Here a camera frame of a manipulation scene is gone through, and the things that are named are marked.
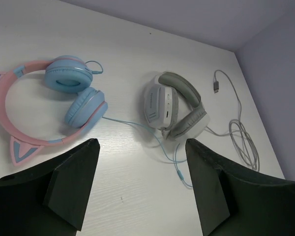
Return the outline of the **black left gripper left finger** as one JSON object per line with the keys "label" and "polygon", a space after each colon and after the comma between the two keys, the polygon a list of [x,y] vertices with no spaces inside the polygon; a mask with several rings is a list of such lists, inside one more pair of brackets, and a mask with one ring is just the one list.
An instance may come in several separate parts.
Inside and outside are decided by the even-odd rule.
{"label": "black left gripper left finger", "polygon": [[100,144],[88,139],[0,178],[0,236],[74,236],[81,231]]}

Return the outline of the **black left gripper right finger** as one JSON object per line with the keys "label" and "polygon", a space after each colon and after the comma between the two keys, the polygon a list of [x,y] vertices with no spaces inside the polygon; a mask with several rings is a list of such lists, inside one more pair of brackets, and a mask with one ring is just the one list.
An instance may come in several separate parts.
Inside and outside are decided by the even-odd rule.
{"label": "black left gripper right finger", "polygon": [[295,236],[295,181],[242,166],[195,139],[185,145],[205,236]]}

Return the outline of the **pink blue cat-ear headphones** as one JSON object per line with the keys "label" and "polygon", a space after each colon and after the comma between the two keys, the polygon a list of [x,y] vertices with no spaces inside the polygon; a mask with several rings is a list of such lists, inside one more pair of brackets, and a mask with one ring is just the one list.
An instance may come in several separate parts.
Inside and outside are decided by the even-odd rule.
{"label": "pink blue cat-ear headphones", "polygon": [[70,55],[0,71],[0,127],[8,135],[14,166],[93,129],[108,109],[104,93],[93,86],[103,71],[94,60]]}

